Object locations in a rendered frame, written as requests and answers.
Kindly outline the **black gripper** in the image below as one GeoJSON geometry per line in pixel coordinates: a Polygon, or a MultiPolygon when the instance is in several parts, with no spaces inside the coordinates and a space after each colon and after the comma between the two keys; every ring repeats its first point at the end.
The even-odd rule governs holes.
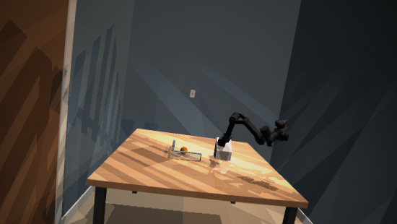
{"type": "Polygon", "coordinates": [[[278,138],[279,138],[278,137],[279,132],[286,132],[286,130],[288,129],[287,127],[284,128],[284,125],[287,123],[287,121],[288,120],[283,120],[283,121],[275,120],[275,126],[277,127],[277,129],[274,128],[274,130],[271,132],[271,134],[273,134],[276,137],[276,140],[278,140],[278,138]]]}

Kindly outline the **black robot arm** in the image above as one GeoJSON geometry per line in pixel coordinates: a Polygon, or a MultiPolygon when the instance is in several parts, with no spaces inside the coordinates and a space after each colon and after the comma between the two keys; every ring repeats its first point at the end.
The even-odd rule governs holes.
{"type": "MultiPolygon", "coordinates": [[[[218,139],[217,145],[221,147],[225,147],[225,144],[232,139],[231,133],[235,124],[245,125],[248,130],[253,134],[255,140],[259,145],[264,145],[266,142],[267,147],[272,147],[271,144],[276,140],[276,137],[271,134],[269,126],[264,126],[260,128],[261,132],[259,132],[259,130],[257,130],[257,128],[250,122],[249,118],[245,117],[241,113],[234,112],[230,117],[229,123],[230,124],[227,128],[226,133],[223,133],[223,135],[218,139]],[[239,118],[242,118],[243,120],[238,120],[239,118]]],[[[279,132],[278,137],[278,140],[287,141],[289,139],[289,135],[286,132],[279,132]]]]}

